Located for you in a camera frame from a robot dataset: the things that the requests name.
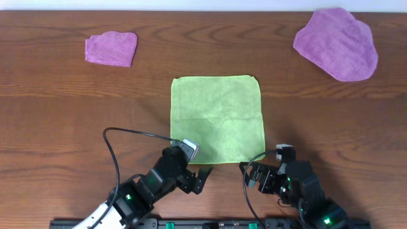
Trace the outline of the green microfiber cloth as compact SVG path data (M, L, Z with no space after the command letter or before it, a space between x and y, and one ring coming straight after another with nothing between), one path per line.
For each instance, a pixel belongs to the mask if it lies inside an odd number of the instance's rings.
M199 144L194 164L245 162L264 152L258 81L249 75L174 79L170 135Z

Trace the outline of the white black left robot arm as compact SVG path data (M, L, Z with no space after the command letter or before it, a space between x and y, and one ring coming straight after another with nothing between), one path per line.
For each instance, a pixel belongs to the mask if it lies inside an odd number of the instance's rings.
M136 174L112 190L107 200L76 228L133 228L154 209L153 204L179 188L200 194L212 168L198 173L187 169L190 149L165 148L155 166L145 175Z

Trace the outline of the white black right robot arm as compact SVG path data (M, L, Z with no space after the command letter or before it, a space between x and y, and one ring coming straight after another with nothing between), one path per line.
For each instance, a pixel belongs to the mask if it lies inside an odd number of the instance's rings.
M303 228L350 228L346 212L336 202L327 198L311 163L295 160L282 162L279 167L258 163L254 158L241 162L243 191L259 184L264 194L278 196L277 203L298 210Z

